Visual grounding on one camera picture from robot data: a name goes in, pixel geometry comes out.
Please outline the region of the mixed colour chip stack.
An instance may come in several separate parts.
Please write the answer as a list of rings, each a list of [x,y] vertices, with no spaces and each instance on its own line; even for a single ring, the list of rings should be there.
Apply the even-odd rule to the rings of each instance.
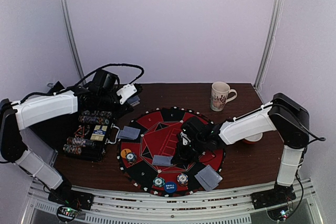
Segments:
[[[125,158],[126,158],[126,161],[128,162],[128,164],[135,164],[138,160],[138,157],[137,157],[136,153],[134,153],[134,152],[127,153]]]

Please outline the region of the blue small blind button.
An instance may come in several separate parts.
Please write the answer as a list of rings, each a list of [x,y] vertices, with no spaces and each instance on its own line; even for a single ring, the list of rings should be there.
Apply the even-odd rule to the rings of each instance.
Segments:
[[[175,182],[166,182],[164,185],[164,190],[167,193],[174,193],[177,190],[177,184]]]

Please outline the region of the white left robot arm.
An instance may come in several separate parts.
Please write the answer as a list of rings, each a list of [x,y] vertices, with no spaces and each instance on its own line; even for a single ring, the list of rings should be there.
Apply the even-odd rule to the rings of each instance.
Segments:
[[[100,67],[76,84],[47,93],[33,92],[19,101],[1,101],[1,155],[7,163],[41,181],[64,205],[76,197],[71,183],[46,164],[23,141],[31,129],[51,148],[71,156],[97,161],[104,151],[109,128],[131,112],[128,101],[142,91],[135,80],[121,85],[119,77]]]

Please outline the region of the green blue 50 chip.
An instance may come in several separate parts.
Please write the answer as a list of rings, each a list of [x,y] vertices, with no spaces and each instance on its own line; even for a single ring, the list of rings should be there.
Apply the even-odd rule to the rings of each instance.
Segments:
[[[162,177],[154,178],[153,186],[161,188],[161,187],[164,187],[164,185],[165,185],[165,179],[164,178],[162,178]]]

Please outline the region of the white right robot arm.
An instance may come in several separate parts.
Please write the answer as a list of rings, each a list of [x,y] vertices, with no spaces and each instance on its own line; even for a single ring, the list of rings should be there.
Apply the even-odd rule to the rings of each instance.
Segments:
[[[224,149],[241,140],[259,141],[263,133],[277,131],[284,143],[275,188],[269,192],[272,203],[289,196],[303,152],[309,143],[309,112],[283,93],[258,109],[223,123],[204,124],[193,116],[182,123],[172,164],[197,162],[205,151]]]

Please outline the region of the blue white 100 chip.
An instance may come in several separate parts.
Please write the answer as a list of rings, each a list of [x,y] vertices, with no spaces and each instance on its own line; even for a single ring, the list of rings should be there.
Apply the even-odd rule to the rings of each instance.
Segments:
[[[176,181],[180,186],[187,186],[188,185],[188,176],[185,173],[180,173],[176,177]]]

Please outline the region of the nine of diamonds card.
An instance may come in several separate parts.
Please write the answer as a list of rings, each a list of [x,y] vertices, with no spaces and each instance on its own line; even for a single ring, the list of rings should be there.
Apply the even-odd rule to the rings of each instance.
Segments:
[[[171,163],[172,158],[172,156],[154,155],[152,159],[152,165],[171,167],[173,166],[173,164]]]

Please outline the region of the blue backed card deck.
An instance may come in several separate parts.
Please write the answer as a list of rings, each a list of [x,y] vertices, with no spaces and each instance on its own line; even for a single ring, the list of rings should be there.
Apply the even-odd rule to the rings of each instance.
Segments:
[[[130,97],[127,99],[127,103],[134,107],[140,103],[140,98],[137,95],[134,97]]]

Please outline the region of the orange big blind button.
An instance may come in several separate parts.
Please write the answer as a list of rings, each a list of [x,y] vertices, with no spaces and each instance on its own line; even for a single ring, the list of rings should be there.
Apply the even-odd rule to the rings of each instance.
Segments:
[[[121,150],[120,155],[122,158],[126,158],[126,156],[131,153],[132,151],[128,148],[124,148]]]

